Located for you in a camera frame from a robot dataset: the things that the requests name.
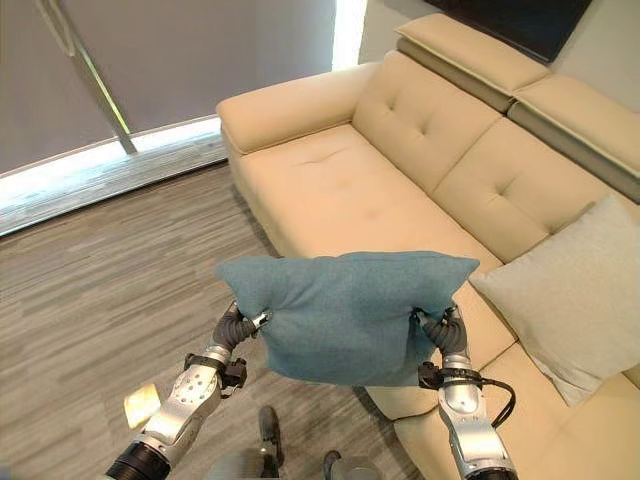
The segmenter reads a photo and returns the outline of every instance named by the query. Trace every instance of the throw pillow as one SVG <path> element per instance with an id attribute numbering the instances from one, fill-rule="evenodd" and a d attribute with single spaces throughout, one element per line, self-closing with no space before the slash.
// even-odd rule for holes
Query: throw pillow
<path id="1" fill-rule="evenodd" d="M 637 227 L 609 195 L 471 283 L 505 316 L 566 403 L 640 362 Z"/>

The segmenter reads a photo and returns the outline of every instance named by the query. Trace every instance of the sofa armrest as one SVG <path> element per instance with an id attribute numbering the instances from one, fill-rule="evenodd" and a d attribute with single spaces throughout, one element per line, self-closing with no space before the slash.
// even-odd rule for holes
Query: sofa armrest
<path id="1" fill-rule="evenodd" d="M 216 111 L 241 154 L 347 123 L 378 64 L 292 80 L 228 98 Z"/>

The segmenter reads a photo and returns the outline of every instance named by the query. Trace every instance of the teal pillow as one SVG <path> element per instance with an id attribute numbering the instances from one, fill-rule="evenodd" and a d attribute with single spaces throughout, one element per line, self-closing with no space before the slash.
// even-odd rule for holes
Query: teal pillow
<path id="1" fill-rule="evenodd" d="M 414 308 L 440 318 L 479 262 L 436 252 L 350 253 L 340 257 L 245 257 L 216 273 L 238 308 L 272 318 L 261 334 L 269 368 L 311 382 L 417 385 L 434 346 Z"/>

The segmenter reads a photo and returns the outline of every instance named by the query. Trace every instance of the wood-look floor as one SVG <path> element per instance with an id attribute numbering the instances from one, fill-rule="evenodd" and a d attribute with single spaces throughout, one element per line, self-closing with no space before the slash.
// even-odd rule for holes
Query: wood-look floor
<path id="1" fill-rule="evenodd" d="M 101 164 L 81 165 L 62 178 L 48 181 L 46 188 L 23 180 L 21 188 L 14 192 L 6 187 L 6 183 L 14 181 L 16 175 L 0 177 L 0 237 L 159 180 L 211 165 L 225 157 L 222 136 L 218 131 Z M 24 173 L 48 179 L 48 172 L 61 161 L 64 163 L 65 160 L 36 165 Z"/>
<path id="2" fill-rule="evenodd" d="M 275 254 L 226 165 L 147 187 L 0 239 L 0 465 L 19 480 L 93 479 L 128 445 L 123 397 L 166 396 L 228 305 L 221 259 Z M 386 479 L 419 479 L 362 391 L 265 367 L 258 339 L 243 390 L 223 401 L 171 478 L 200 479 L 222 454 L 258 445 L 278 411 L 285 478 L 320 479 L 325 451 L 367 455 Z"/>

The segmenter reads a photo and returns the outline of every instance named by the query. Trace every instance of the television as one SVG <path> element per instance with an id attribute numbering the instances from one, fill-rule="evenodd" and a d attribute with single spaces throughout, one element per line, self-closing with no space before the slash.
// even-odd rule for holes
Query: television
<path id="1" fill-rule="evenodd" d="M 449 16 L 551 63 L 591 0 L 426 0 Z"/>

